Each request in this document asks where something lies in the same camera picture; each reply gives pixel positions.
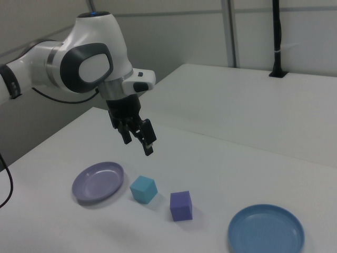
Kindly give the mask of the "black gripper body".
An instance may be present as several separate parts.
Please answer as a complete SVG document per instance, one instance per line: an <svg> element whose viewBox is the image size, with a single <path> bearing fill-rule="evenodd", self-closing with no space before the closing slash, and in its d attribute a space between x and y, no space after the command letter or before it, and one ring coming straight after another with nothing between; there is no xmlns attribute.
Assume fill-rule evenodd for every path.
<svg viewBox="0 0 337 253"><path fill-rule="evenodd" d="M114 129L118 129L120 124L138 128L142 121L139 116L141 104L138 95L128 95L119 100L106 100L106 104Z"/></svg>

